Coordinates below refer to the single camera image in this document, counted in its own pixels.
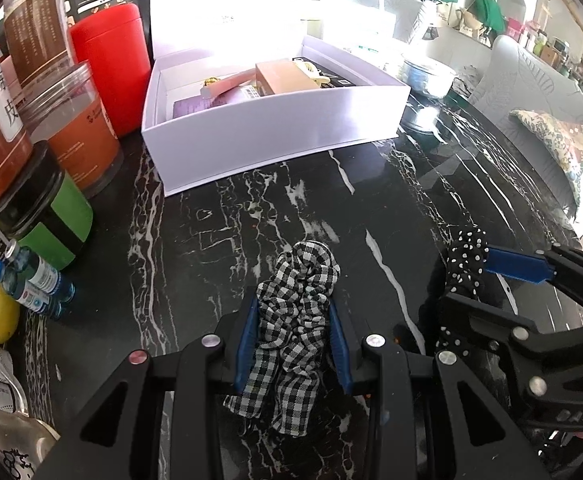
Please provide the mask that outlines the white open gift box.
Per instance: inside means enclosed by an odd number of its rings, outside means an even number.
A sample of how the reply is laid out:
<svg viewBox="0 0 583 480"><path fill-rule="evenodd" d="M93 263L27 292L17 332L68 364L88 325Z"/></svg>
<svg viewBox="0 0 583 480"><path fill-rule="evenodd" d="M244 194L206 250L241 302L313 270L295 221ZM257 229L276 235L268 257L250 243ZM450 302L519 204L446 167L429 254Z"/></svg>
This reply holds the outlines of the white open gift box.
<svg viewBox="0 0 583 480"><path fill-rule="evenodd" d="M171 196L214 180L313 153L397 135L411 89L381 68L306 36L274 51L306 58L346 79L338 88L298 91L174 114L199 96L210 76L248 70L251 52L200 50L154 63L142 112L142 137Z"/></svg>

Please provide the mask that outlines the grey leaf pattern chair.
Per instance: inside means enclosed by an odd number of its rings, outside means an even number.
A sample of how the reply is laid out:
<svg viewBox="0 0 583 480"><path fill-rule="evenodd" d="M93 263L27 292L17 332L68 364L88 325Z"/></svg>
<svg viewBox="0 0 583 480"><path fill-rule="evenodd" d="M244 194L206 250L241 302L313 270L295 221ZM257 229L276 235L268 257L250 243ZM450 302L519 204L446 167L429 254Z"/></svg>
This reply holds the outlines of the grey leaf pattern chair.
<svg viewBox="0 0 583 480"><path fill-rule="evenodd" d="M576 202L564 171L514 110L545 113L583 124L583 94L577 84L520 47L508 36L495 39L490 64L469 103L488 118L529 162L566 214L576 213Z"/></svg>

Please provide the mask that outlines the tan box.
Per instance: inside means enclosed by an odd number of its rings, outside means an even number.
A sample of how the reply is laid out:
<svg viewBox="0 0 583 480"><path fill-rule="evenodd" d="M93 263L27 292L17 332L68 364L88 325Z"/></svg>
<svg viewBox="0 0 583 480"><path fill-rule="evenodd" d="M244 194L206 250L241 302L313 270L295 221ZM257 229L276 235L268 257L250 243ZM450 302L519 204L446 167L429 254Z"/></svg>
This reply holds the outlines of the tan box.
<svg viewBox="0 0 583 480"><path fill-rule="evenodd" d="M260 96L276 96L320 88L293 61L256 64L256 90Z"/></svg>

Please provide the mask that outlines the small blue bottle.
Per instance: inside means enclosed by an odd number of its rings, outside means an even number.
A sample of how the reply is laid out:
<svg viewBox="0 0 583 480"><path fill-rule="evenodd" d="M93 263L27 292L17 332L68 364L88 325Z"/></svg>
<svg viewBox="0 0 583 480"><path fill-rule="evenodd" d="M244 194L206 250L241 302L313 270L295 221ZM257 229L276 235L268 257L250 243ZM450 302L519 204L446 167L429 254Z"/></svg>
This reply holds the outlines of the small blue bottle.
<svg viewBox="0 0 583 480"><path fill-rule="evenodd" d="M3 260L0 260L0 287L18 304L36 314L59 320L64 313L64 309L55 297L30 283Z"/></svg>
<svg viewBox="0 0 583 480"><path fill-rule="evenodd" d="M14 270L42 292L60 302L73 299L75 287L72 282L31 248L10 240L5 249L5 258Z"/></svg>

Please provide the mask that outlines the clear jar orange contents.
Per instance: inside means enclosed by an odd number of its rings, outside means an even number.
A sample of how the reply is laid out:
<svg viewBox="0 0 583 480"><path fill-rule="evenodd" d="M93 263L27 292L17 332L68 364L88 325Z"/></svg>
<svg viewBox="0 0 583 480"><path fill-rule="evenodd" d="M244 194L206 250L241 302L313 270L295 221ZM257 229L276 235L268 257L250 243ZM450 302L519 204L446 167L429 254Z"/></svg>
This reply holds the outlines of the clear jar orange contents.
<svg viewBox="0 0 583 480"><path fill-rule="evenodd" d="M87 62L45 80L19 113L31 140L48 142L85 197L101 192L120 169L122 148Z"/></svg>

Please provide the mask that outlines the cream hair claw clip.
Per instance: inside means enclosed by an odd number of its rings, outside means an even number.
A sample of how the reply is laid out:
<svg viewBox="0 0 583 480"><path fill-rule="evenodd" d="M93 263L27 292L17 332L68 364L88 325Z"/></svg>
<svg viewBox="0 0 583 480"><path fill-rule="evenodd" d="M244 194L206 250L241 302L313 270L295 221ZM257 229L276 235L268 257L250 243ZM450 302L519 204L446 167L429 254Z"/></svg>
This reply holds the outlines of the cream hair claw clip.
<svg viewBox="0 0 583 480"><path fill-rule="evenodd" d="M301 70L305 76L309 77L313 80L319 87L325 86L325 84L329 84L331 80L324 76L319 69L312 63L303 60L294 60L293 63Z"/></svg>

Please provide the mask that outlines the black polka dot scrunchie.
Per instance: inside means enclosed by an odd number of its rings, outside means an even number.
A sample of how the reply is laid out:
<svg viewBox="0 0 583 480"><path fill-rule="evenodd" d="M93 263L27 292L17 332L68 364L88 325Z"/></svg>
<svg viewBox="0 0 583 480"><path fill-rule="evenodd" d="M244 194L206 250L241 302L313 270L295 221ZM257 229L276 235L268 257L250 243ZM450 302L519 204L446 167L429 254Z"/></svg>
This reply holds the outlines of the black polka dot scrunchie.
<svg viewBox="0 0 583 480"><path fill-rule="evenodd" d="M479 301L490 251L487 234L477 226L449 226L449 234L450 240L443 252L444 292ZM435 349L449 350L463 358L470 355L470 347L461 336L453 333L450 321L438 323Z"/></svg>

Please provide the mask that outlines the black Puco pack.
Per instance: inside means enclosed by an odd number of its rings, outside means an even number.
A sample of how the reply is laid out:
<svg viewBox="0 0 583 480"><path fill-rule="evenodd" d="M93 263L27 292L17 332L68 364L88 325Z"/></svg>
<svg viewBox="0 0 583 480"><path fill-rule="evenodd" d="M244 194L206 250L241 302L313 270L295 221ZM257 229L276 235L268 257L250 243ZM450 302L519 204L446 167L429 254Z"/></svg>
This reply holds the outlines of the black Puco pack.
<svg viewBox="0 0 583 480"><path fill-rule="evenodd" d="M308 58L302 58L302 56L297 56L297 58L293 58L294 60L303 60L303 61L308 61L308 62L312 62L310 61ZM351 87L356 87L357 83L352 81L351 79L347 78L347 77L343 77L335 72L333 72L332 70L328 70L327 68L325 68L324 66L314 63L312 62L318 69L319 71L326 77L328 77L331 82L329 84L325 84L325 86L320 87L323 89L327 89L327 88L351 88Z"/></svg>

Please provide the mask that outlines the tall jar brown label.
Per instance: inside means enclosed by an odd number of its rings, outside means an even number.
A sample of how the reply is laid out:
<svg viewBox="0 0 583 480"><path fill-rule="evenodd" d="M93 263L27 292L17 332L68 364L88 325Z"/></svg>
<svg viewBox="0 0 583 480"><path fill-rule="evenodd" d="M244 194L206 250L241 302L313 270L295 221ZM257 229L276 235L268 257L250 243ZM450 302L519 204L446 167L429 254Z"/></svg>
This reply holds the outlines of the tall jar brown label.
<svg viewBox="0 0 583 480"><path fill-rule="evenodd" d="M25 92L75 63L64 0L4 0L4 31Z"/></svg>

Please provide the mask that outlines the black white gingham scrunchie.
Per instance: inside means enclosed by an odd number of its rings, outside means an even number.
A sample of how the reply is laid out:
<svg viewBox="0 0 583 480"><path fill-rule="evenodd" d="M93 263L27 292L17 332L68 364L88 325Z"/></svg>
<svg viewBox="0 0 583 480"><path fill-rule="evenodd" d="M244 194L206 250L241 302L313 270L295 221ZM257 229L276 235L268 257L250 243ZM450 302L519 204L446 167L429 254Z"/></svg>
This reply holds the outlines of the black white gingham scrunchie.
<svg viewBox="0 0 583 480"><path fill-rule="evenodd" d="M271 410L278 434L308 433L339 276L331 248L318 240L302 240L278 256L270 277L256 286L254 361L244 390L223 401L226 410L244 418Z"/></svg>

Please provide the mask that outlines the metal bowl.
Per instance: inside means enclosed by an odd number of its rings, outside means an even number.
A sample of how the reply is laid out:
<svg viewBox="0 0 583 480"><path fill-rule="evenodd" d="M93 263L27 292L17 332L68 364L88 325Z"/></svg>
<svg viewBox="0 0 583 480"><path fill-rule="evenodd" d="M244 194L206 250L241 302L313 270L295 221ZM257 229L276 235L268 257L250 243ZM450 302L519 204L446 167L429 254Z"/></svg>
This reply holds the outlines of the metal bowl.
<svg viewBox="0 0 583 480"><path fill-rule="evenodd" d="M414 92L443 99L452 88L456 71L433 58L406 58L401 77Z"/></svg>

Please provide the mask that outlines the green label black jar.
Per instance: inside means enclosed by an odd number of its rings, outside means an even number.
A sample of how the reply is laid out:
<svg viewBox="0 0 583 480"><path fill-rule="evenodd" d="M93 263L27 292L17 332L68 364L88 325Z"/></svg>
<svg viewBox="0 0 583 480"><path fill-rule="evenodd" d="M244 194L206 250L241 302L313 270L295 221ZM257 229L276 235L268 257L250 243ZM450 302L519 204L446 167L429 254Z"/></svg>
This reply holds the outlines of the green label black jar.
<svg viewBox="0 0 583 480"><path fill-rule="evenodd" d="M58 270L83 248L93 225L93 209L46 141L0 198L0 232L29 247Z"/></svg>

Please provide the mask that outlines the red canister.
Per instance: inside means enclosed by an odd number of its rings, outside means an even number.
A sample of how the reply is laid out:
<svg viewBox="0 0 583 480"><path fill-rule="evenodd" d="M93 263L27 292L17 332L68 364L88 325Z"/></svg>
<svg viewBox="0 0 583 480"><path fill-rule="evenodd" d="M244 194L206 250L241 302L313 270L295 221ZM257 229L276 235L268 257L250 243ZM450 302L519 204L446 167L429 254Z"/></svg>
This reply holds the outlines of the red canister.
<svg viewBox="0 0 583 480"><path fill-rule="evenodd" d="M90 65L116 136L137 130L151 75L138 6L112 6L83 18L69 32L76 59Z"/></svg>

